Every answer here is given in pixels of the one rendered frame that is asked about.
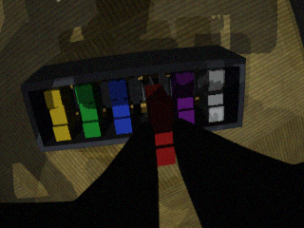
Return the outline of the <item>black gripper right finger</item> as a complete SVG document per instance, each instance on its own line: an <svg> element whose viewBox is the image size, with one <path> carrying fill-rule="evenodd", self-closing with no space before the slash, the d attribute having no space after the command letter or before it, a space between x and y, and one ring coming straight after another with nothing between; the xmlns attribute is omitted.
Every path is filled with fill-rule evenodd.
<svg viewBox="0 0 304 228"><path fill-rule="evenodd" d="M291 164L174 119L175 156L202 228L299 228L304 162Z"/></svg>

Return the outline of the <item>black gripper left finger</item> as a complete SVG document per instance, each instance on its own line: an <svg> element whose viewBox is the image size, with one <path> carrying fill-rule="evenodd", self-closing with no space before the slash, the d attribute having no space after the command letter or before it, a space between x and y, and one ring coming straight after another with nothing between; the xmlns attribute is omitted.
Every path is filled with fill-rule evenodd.
<svg viewBox="0 0 304 228"><path fill-rule="evenodd" d="M0 228L160 228L159 197L155 130L141 123L79 198L0 202Z"/></svg>

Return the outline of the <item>blue fuse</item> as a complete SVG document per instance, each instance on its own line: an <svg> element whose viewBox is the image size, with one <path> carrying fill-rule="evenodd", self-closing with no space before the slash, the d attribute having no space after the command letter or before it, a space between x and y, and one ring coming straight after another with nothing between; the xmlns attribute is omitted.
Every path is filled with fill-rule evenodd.
<svg viewBox="0 0 304 228"><path fill-rule="evenodd" d="M126 79L107 80L111 107L113 107L115 133L133 133L132 115L130 115L129 95Z"/></svg>

